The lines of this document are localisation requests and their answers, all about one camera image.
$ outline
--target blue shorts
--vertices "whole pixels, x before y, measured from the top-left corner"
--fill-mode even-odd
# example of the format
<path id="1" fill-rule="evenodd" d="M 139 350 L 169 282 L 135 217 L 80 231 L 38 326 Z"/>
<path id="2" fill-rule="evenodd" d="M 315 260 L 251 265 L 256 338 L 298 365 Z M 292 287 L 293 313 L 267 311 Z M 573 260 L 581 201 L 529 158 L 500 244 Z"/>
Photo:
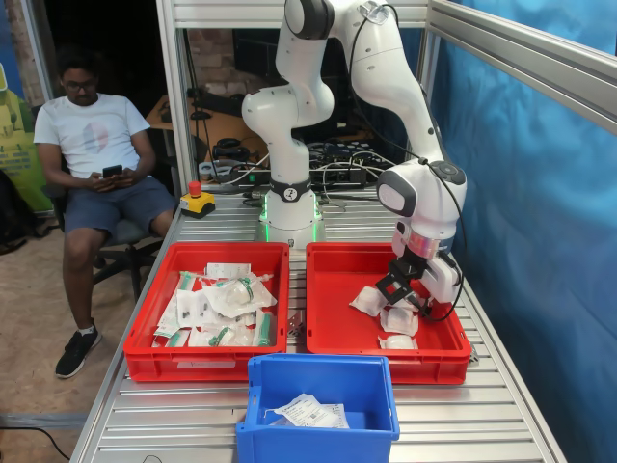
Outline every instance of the blue shorts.
<path id="1" fill-rule="evenodd" d="M 146 177 L 128 188 L 105 193 L 85 189 L 68 191 L 65 233 L 75 229 L 106 230 L 116 237 L 121 218 L 135 222 L 152 233 L 150 223 L 166 210 L 177 206 L 177 199 L 156 179 Z"/>

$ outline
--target red button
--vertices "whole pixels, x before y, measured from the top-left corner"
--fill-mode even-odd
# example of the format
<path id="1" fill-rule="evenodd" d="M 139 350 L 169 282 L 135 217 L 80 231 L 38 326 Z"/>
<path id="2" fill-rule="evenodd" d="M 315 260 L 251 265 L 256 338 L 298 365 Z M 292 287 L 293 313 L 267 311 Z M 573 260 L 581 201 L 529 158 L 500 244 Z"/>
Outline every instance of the red button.
<path id="1" fill-rule="evenodd" d="M 193 198 L 201 196 L 201 183 L 198 181 L 189 181 L 189 195 Z"/>

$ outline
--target hand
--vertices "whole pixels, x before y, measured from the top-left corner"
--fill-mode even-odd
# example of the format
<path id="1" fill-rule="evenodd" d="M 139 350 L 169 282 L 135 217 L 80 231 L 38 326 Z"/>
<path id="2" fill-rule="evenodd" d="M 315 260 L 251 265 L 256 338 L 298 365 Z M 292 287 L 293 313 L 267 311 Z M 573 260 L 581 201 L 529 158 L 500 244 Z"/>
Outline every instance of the hand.
<path id="1" fill-rule="evenodd" d="M 129 168 L 124 169 L 119 176 L 113 176 L 112 179 L 114 181 L 114 185 L 118 188 L 128 188 L 141 180 L 135 171 Z"/>
<path id="2" fill-rule="evenodd" d="M 98 172 L 92 172 L 88 178 L 86 178 L 86 188 L 96 191 L 97 193 L 104 193 L 116 188 L 114 181 L 111 178 L 103 178 L 103 175 Z"/>

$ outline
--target red plastic bin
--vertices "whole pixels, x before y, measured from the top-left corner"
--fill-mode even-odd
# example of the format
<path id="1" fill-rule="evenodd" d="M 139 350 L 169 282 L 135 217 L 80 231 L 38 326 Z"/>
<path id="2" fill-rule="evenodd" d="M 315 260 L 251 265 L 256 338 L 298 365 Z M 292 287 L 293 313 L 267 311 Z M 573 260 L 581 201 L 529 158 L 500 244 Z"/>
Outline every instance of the red plastic bin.
<path id="1" fill-rule="evenodd" d="M 276 345 L 268 347 L 152 347 L 158 320 L 179 281 L 179 271 L 203 273 L 208 262 L 250 263 L 278 304 L 264 309 L 276 316 Z M 152 281 L 144 304 L 124 343 L 134 381 L 246 381 L 247 363 L 255 355 L 285 352 L 289 298 L 289 246 L 282 243 L 176 243 Z"/>
<path id="2" fill-rule="evenodd" d="M 307 247 L 307 349 L 315 354 L 382 355 L 393 383 L 461 384 L 471 346 L 455 312 L 443 322 L 420 318 L 418 350 L 379 347 L 379 316 L 349 305 L 365 286 L 388 273 L 395 258 L 389 243 L 312 243 Z M 424 288 L 413 282 L 414 289 Z"/>

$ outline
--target blue plastic bin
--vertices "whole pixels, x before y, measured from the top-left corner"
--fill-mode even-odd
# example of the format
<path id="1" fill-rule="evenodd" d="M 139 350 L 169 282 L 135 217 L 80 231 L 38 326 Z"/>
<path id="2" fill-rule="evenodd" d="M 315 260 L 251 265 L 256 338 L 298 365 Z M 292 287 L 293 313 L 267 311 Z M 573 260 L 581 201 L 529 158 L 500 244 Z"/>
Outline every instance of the blue plastic bin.
<path id="1" fill-rule="evenodd" d="M 300 394 L 342 403 L 350 429 L 270 426 Z M 399 428 L 386 357 L 273 354 L 249 361 L 240 463 L 388 463 Z"/>

